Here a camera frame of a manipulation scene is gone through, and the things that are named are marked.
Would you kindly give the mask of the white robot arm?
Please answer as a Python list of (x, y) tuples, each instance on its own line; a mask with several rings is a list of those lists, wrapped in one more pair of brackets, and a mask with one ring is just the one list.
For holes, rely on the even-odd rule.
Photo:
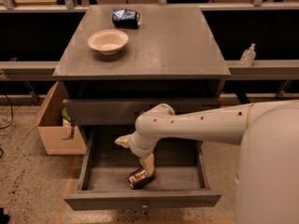
[(115, 143), (154, 172), (163, 138), (239, 145), (235, 224), (299, 224), (299, 101), (235, 105), (177, 115), (160, 104), (140, 115), (135, 131)]

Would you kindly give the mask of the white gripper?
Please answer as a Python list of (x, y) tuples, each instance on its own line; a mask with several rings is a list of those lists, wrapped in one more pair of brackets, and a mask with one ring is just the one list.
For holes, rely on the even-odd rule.
[(118, 137), (115, 143), (121, 147), (130, 148), (137, 157), (141, 158), (140, 164), (147, 175), (153, 175), (155, 166), (154, 155), (151, 153), (157, 145), (156, 139), (148, 139), (138, 132), (134, 132), (132, 135), (127, 134)]

